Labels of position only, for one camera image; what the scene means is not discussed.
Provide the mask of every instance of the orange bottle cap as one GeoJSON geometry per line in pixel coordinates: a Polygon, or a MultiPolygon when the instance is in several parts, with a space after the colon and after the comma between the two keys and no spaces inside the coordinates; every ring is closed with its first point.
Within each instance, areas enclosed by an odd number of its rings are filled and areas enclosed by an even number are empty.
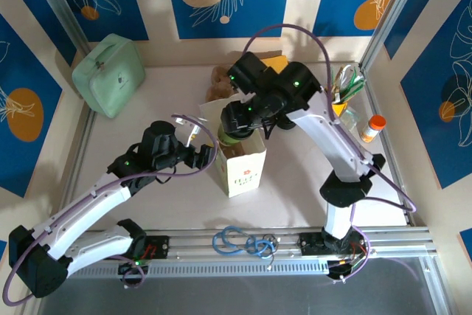
{"type": "Polygon", "coordinates": [[[386,125],[386,120],[380,114],[376,114],[376,115],[372,116],[372,118],[369,120],[369,125],[373,129],[376,129],[376,130],[379,131],[381,129],[384,129],[384,127],[386,125]]]}

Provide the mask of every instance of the mint green bag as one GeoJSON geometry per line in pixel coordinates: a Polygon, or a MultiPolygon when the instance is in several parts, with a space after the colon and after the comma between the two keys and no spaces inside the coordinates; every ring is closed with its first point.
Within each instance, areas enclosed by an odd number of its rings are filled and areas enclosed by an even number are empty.
{"type": "Polygon", "coordinates": [[[136,44],[106,36],[74,69],[72,80],[90,108],[114,118],[145,79],[136,44]]]}

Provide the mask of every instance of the bottle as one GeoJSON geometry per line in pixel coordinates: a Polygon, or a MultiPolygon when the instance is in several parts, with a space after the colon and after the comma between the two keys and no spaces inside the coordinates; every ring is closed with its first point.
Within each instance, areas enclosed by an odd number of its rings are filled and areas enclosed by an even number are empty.
{"type": "Polygon", "coordinates": [[[386,120],[380,114],[371,117],[365,128],[361,132],[361,139],[366,143],[370,143],[384,129],[386,120]]]}

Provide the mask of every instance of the blue cable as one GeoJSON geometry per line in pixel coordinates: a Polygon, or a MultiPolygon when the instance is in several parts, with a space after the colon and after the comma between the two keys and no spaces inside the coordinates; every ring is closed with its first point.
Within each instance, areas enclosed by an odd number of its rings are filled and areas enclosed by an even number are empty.
{"type": "Polygon", "coordinates": [[[227,226],[220,232],[217,232],[213,236],[212,245],[213,245],[213,249],[218,254],[223,255],[223,256],[239,255],[243,252],[247,252],[250,255],[258,256],[264,260],[272,257],[277,248],[277,245],[274,245],[272,241],[266,240],[265,238],[257,239],[255,236],[249,235],[246,232],[244,232],[241,228],[238,228],[237,226],[232,226],[232,225],[227,226]],[[244,244],[243,248],[240,248],[239,245],[230,243],[228,241],[228,233],[230,232],[235,232],[237,234],[247,236],[248,239],[246,240],[246,243],[244,244]],[[233,249],[233,250],[223,251],[221,247],[216,244],[218,238],[220,238],[223,241],[223,244],[225,247],[229,249],[233,249]]]}

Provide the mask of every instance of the white table surface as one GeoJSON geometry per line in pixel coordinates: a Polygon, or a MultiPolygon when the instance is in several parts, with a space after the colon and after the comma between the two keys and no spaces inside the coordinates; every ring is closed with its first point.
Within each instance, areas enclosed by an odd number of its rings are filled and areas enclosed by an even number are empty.
{"type": "MultiPolygon", "coordinates": [[[[325,84],[323,63],[309,65],[325,84]]],[[[106,172],[115,158],[140,142],[144,130],[156,120],[171,121],[173,113],[199,114],[210,85],[211,66],[146,69],[147,77],[122,113],[113,120],[97,116],[88,141],[74,196],[87,191],[106,172]]],[[[361,115],[358,129],[372,115],[365,92],[352,100],[361,115]]],[[[201,175],[172,179],[165,185],[152,183],[132,199],[100,219],[92,229],[107,229],[131,218],[143,229],[213,229],[230,224],[242,227],[323,226],[326,202],[319,188],[332,168],[315,142],[298,127],[276,129],[269,141],[265,166],[257,190],[228,198],[216,167],[201,175]]],[[[383,153],[381,141],[365,145],[383,153]]],[[[178,173],[188,172],[183,164],[178,173]]],[[[391,177],[389,167],[383,172],[391,177]]],[[[399,202],[397,193],[377,176],[371,196],[399,202]]],[[[404,226],[403,211],[373,201],[358,203],[354,224],[358,226],[404,226]]]]}

